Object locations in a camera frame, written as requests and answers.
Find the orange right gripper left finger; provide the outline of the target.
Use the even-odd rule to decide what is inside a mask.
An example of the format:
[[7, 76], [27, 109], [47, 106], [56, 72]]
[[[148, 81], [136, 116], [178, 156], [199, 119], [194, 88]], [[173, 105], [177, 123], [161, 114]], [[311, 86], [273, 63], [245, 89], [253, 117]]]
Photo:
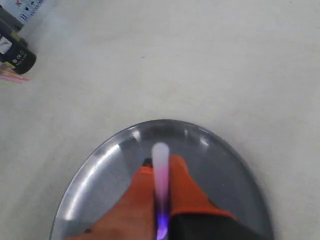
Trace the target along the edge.
[[155, 240], [156, 202], [152, 160], [146, 158], [119, 201], [71, 240]]

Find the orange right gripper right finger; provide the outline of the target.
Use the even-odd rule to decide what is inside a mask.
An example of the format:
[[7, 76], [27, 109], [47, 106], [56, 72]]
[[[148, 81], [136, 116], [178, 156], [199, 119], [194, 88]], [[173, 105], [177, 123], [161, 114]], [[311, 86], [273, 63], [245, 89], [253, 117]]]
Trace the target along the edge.
[[189, 174], [185, 160], [169, 158], [170, 240], [263, 240], [264, 237], [217, 207]]

